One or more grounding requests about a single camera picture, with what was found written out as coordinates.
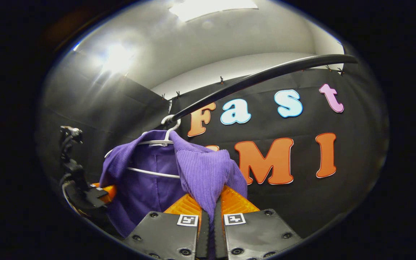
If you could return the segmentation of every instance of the light blue letter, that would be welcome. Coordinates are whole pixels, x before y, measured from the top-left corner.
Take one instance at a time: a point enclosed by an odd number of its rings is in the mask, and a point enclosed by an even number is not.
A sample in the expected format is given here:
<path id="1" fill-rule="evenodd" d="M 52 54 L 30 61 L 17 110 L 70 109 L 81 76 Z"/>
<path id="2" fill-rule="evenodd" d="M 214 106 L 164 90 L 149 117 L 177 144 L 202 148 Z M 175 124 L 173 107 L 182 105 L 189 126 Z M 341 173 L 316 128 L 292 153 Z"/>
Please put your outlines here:
<path id="1" fill-rule="evenodd" d="M 274 96 L 274 101 L 280 105 L 277 108 L 279 115 L 282 117 L 297 117 L 303 111 L 303 105 L 299 102 L 298 92 L 290 90 L 281 90 Z"/>
<path id="2" fill-rule="evenodd" d="M 232 125 L 237 122 L 244 124 L 251 118 L 251 114 L 248 113 L 248 104 L 244 99 L 233 99 L 224 106 L 222 109 L 225 111 L 221 115 L 221 123 L 225 125 Z"/>

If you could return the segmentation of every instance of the letter m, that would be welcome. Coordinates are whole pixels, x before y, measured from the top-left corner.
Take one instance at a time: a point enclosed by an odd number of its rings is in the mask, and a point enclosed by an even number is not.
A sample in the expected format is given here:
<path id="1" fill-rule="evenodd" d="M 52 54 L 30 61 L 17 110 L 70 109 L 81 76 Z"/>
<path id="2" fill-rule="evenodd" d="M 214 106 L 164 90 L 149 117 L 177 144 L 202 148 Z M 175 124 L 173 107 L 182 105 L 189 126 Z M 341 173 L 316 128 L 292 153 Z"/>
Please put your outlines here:
<path id="1" fill-rule="evenodd" d="M 293 181 L 290 174 L 290 150 L 293 140 L 279 138 L 273 141 L 268 154 L 264 158 L 255 143 L 251 141 L 239 142 L 235 145 L 240 156 L 239 168 L 248 185 L 253 183 L 250 178 L 250 169 L 256 181 L 262 184 L 272 169 L 269 184 L 287 184 Z"/>

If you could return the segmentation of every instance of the purple shirt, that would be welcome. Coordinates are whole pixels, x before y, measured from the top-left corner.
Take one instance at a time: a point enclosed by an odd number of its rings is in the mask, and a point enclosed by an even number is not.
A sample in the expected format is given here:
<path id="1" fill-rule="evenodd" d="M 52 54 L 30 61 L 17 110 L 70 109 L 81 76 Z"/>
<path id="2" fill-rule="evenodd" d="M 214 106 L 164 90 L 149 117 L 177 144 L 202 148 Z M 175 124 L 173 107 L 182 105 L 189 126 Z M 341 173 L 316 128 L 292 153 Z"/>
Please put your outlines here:
<path id="1" fill-rule="evenodd" d="M 104 161 L 100 187 L 115 184 L 117 194 L 107 215 L 127 237 L 149 211 L 163 212 L 189 193 L 208 213 L 213 224 L 216 201 L 224 185 L 246 198 L 247 184 L 227 150 L 213 151 L 188 143 L 174 131 L 168 146 L 137 143 L 163 140 L 166 131 L 152 130 L 131 143 L 117 146 Z M 127 167 L 180 176 L 180 179 L 128 170 Z"/>

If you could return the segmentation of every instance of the black rod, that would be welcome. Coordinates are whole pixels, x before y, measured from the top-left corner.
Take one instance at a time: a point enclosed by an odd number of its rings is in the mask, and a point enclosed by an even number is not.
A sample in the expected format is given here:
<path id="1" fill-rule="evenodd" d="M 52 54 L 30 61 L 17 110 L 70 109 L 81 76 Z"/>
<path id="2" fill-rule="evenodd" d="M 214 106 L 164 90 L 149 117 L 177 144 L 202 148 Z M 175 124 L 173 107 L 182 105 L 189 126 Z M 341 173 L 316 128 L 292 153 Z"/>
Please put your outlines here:
<path id="1" fill-rule="evenodd" d="M 259 84 L 263 81 L 268 81 L 269 79 L 273 79 L 288 73 L 292 73 L 295 71 L 300 71 L 302 69 L 310 69 L 315 66 L 324 66 L 328 64 L 356 64 L 358 63 L 357 59 L 351 55 L 345 54 L 329 54 L 329 55 L 321 55 L 321 56 L 312 56 L 307 57 L 299 60 L 289 61 L 284 64 L 279 64 L 277 66 L 273 66 L 269 69 L 265 69 L 249 76 L 244 77 L 243 79 L 239 79 L 238 81 L 220 89 L 213 94 L 210 94 L 203 99 L 198 100 L 197 102 L 193 103 L 192 105 L 186 107 L 185 109 L 176 113 L 173 117 L 167 120 L 167 123 L 173 123 L 177 120 L 181 119 L 182 117 L 197 111 L 198 109 L 204 107 L 205 105 L 211 104 L 223 97 L 226 97 L 232 93 L 245 89 L 247 87 L 254 86 Z"/>

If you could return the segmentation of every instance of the letter a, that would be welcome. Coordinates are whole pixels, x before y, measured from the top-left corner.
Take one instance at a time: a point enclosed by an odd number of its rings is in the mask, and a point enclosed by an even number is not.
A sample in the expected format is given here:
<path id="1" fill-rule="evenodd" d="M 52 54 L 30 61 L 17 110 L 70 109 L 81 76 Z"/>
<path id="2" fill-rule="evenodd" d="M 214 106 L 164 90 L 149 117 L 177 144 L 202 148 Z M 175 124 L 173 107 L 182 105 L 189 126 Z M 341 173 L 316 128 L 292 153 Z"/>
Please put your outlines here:
<path id="1" fill-rule="evenodd" d="M 244 124 L 251 118 L 251 114 L 248 113 L 248 104 L 244 99 L 233 99 L 224 104 L 222 109 L 225 112 L 221 115 L 221 123 L 225 125 L 232 125 L 235 122 Z"/>

